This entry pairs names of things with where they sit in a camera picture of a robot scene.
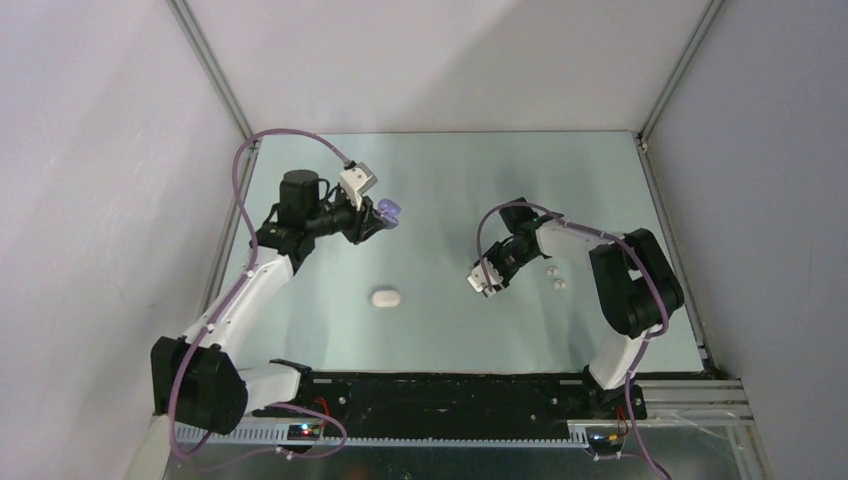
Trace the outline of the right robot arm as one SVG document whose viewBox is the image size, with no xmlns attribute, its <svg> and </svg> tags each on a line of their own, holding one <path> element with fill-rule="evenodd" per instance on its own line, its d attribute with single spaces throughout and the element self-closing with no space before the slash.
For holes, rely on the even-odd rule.
<svg viewBox="0 0 848 480">
<path fill-rule="evenodd" d="M 639 228 L 612 233 L 576 223 L 523 197 L 497 205 L 479 221 L 476 238 L 493 216 L 509 232 L 488 249 L 476 241 L 477 258 L 467 281 L 491 297 L 506 289 L 521 268 L 537 258 L 579 263 L 591 272 L 609 330 L 585 371 L 585 411 L 606 418 L 622 403 L 648 344 L 667 333 L 674 312 L 685 303 L 682 286 L 656 236 Z"/>
</svg>

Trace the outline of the purple earbud charging case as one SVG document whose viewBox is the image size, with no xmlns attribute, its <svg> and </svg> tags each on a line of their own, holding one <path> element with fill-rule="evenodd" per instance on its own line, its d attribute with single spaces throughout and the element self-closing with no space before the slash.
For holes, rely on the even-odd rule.
<svg viewBox="0 0 848 480">
<path fill-rule="evenodd" d="M 399 225 L 399 215 L 402 208 L 394 201 L 383 198 L 377 204 L 377 212 L 386 229 L 394 229 Z"/>
</svg>

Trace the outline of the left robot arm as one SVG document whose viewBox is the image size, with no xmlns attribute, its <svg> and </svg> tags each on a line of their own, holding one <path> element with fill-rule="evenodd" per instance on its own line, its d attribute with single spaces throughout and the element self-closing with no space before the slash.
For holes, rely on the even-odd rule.
<svg viewBox="0 0 848 480">
<path fill-rule="evenodd" d="M 285 360 L 249 367 L 243 350 L 252 327 L 274 295 L 313 252 L 319 238 L 341 234 L 352 245 L 397 226 L 399 208 L 367 196 L 377 178 L 363 164 L 345 168 L 330 197 L 324 180 L 299 169 L 284 174 L 279 199 L 251 233 L 246 265 L 230 287 L 177 338 L 161 337 L 151 349 L 154 411 L 215 434 L 231 433 L 255 410 L 278 403 L 304 416 L 316 403 L 303 379 L 310 370 Z"/>
</svg>

